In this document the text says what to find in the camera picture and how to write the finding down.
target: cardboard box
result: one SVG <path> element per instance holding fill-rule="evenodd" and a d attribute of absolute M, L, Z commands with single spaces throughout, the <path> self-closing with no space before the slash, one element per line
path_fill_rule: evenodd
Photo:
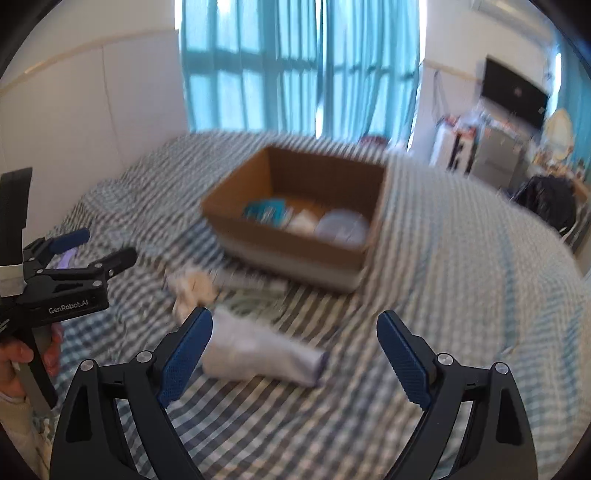
<path fill-rule="evenodd" d="M 228 253 L 295 280 L 353 291 L 379 234 L 386 184 L 381 165 L 267 147 L 214 187 L 202 209 Z M 319 219 L 332 209 L 361 213 L 370 224 L 365 245 L 347 248 L 242 217 L 249 202 L 272 197 Z"/>

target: striped bedsheet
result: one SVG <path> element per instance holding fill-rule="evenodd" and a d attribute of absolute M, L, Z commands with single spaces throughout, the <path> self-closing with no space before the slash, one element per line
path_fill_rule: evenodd
<path fill-rule="evenodd" d="M 175 328 L 165 275 L 191 263 L 246 268 L 224 255 L 201 217 L 201 196 L 265 145 L 342 155 L 391 168 L 392 187 L 368 275 L 338 295 L 291 283 L 269 319 L 330 351 L 316 389 L 256 378 L 226 382 L 200 368 L 168 415 L 206 478 L 380 480 L 420 418 L 376 339 L 394 309 L 436 351 L 464 365 L 512 368 L 540 478 L 558 470 L 591 421 L 591 293 L 557 235 L 483 185 L 418 166 L 400 153 L 283 134 L 206 132 L 174 140 L 120 179 L 86 193 L 56 233 L 87 226 L 77 266 L 123 245 L 137 265 L 109 285 L 111 308 L 66 322 L 60 401 L 80 361 L 130 360 Z M 129 406 L 120 405 L 138 470 L 154 477 Z M 438 476 L 453 461 L 462 409 Z"/>

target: metal screw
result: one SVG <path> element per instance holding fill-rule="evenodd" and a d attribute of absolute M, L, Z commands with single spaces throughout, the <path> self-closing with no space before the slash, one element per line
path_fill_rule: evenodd
<path fill-rule="evenodd" d="M 148 352 L 147 350 L 144 350 L 143 352 L 138 353 L 135 356 L 135 359 L 141 364 L 149 362 L 150 360 L 152 360 L 152 352 Z"/>
<path fill-rule="evenodd" d="M 507 373 L 509 373 L 509 367 L 507 366 L 507 364 L 504 364 L 503 362 L 499 362 L 495 365 L 495 370 L 498 371 L 501 375 L 506 375 Z"/>
<path fill-rule="evenodd" d="M 84 372 L 88 372 L 88 370 L 91 370 L 92 367 L 95 366 L 95 363 L 92 360 L 84 360 L 81 364 L 80 364 L 80 370 L 84 370 Z"/>
<path fill-rule="evenodd" d="M 437 361 L 442 364 L 442 365 L 446 365 L 446 366 L 450 366 L 453 363 L 453 357 L 447 353 L 440 353 L 437 356 Z"/>

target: blue curtain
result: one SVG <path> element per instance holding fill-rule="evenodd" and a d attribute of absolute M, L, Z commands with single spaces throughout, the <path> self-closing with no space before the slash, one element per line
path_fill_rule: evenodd
<path fill-rule="evenodd" d="M 193 130 L 408 141 L 418 0 L 184 0 L 181 56 Z"/>
<path fill-rule="evenodd" d="M 314 0 L 185 0 L 181 56 L 193 130 L 314 132 Z"/>
<path fill-rule="evenodd" d="M 408 142 L 418 88 L 415 0 L 327 0 L 324 132 Z"/>
<path fill-rule="evenodd" d="M 583 64 L 565 38 L 560 39 L 562 83 L 558 93 L 558 108 L 570 115 L 574 131 L 574 151 L 571 163 L 583 160 L 589 171 L 591 164 L 591 79 Z"/>

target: television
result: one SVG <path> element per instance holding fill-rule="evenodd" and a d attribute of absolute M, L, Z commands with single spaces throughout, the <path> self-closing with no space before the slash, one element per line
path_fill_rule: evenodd
<path fill-rule="evenodd" d="M 497 103 L 535 129 L 544 125 L 548 95 L 529 80 L 487 57 L 482 97 Z"/>

